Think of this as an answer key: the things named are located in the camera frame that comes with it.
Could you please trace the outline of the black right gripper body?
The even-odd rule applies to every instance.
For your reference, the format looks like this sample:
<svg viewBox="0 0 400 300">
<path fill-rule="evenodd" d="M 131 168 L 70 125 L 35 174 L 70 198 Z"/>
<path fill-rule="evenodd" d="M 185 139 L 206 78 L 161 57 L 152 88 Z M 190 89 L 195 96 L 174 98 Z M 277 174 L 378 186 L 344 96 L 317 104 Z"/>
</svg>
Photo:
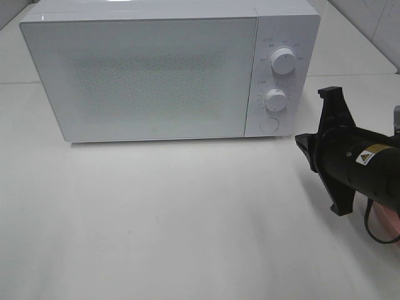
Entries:
<svg viewBox="0 0 400 300">
<path fill-rule="evenodd" d="M 348 169 L 353 161 L 359 128 L 345 125 L 320 125 L 315 136 L 312 154 L 315 170 L 329 194 L 354 194 L 348 179 Z"/>
</svg>

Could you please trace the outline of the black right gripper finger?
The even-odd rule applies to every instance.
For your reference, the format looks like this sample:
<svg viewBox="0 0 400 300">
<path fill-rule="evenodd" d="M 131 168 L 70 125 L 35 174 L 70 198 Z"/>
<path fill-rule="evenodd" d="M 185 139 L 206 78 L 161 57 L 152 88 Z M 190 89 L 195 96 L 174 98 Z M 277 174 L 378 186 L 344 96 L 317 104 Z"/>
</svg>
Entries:
<svg viewBox="0 0 400 300">
<path fill-rule="evenodd" d="M 338 216 L 351 214 L 356 190 L 345 170 L 319 170 L 317 173 L 332 200 L 331 211 Z"/>
<path fill-rule="evenodd" d="M 323 100 L 318 134 L 325 134 L 332 129 L 352 129 L 356 127 L 356 123 L 344 99 L 342 87 L 325 87 L 319 89 L 317 93 Z"/>
</svg>

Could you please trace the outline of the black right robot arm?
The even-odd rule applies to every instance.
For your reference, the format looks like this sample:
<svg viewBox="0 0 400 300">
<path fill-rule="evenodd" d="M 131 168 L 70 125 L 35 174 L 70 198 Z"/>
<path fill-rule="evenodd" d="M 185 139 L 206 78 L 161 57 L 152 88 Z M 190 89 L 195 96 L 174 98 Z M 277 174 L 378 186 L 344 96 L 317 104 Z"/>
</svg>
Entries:
<svg viewBox="0 0 400 300">
<path fill-rule="evenodd" d="M 359 192 L 399 212 L 399 138 L 357 127 L 341 87 L 318 94 L 323 106 L 312 158 L 332 211 L 351 213 Z"/>
</svg>

